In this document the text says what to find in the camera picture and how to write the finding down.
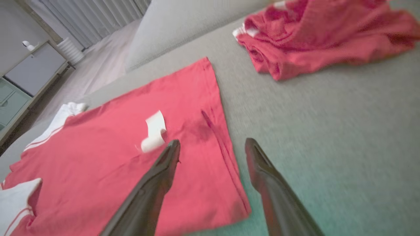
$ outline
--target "white stripe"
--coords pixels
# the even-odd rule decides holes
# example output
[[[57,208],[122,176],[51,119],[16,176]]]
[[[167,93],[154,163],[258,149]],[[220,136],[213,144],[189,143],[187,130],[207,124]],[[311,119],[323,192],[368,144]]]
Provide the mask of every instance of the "white stripe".
[[[39,143],[35,143],[35,144],[29,144],[26,148],[25,148],[25,150],[24,150],[24,152],[26,151],[26,150],[28,150],[28,149],[31,149],[31,148],[34,148],[34,147],[37,147],[37,146],[39,146],[39,145],[42,145],[42,144],[44,144],[44,143],[46,143],[54,134],[56,134],[56,133],[58,133],[60,130],[62,129],[62,127],[61,128],[59,128],[59,129],[56,129],[55,131],[53,131],[52,133],[51,133],[51,135],[46,139],[46,140],[44,140],[44,141],[42,141],[42,142],[39,142]]]
[[[50,126],[34,141],[29,143],[25,150],[28,150],[33,147],[37,147],[50,139],[50,137],[56,134],[58,131],[61,130],[66,119],[72,115],[78,115],[87,109],[86,103],[79,103],[76,104],[74,102],[69,102],[68,104],[63,104],[60,109],[58,110],[57,114],[54,116]]]
[[[9,230],[6,232],[5,236],[10,236],[13,232],[13,230],[15,230],[15,228],[19,225],[20,221],[22,220],[23,217],[27,216],[27,215],[34,215],[32,211],[30,210],[25,210],[23,211],[15,220],[15,222],[13,222],[13,224],[10,226]]]

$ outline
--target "folded red shirt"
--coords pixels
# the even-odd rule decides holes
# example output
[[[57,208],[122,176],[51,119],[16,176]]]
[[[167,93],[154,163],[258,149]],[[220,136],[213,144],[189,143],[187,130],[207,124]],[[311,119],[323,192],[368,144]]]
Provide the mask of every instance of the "folded red shirt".
[[[239,179],[213,68],[207,58],[67,118],[43,144],[22,153],[5,180],[42,185],[12,235],[98,235],[158,158],[136,148],[145,120],[160,110],[166,141],[179,139],[180,161],[165,195],[156,235],[181,235],[243,220],[251,213]]]
[[[258,72],[284,80],[400,54],[420,40],[420,26],[386,0],[288,0],[248,16],[234,36]]]

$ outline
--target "couch cushion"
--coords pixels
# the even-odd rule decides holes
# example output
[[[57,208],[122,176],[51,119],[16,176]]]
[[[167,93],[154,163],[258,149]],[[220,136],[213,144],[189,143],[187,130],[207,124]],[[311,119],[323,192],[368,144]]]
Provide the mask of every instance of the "couch cushion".
[[[391,2],[399,3],[420,17],[414,1]],[[242,21],[163,55],[81,102],[97,107],[207,56],[252,214],[195,235],[267,235],[261,199],[247,173],[246,137],[259,142],[325,235],[420,235],[420,48],[275,82],[255,72],[232,37]],[[18,155],[19,147],[16,142],[6,152]]]
[[[268,3],[269,0],[153,0],[131,43],[126,71]]]

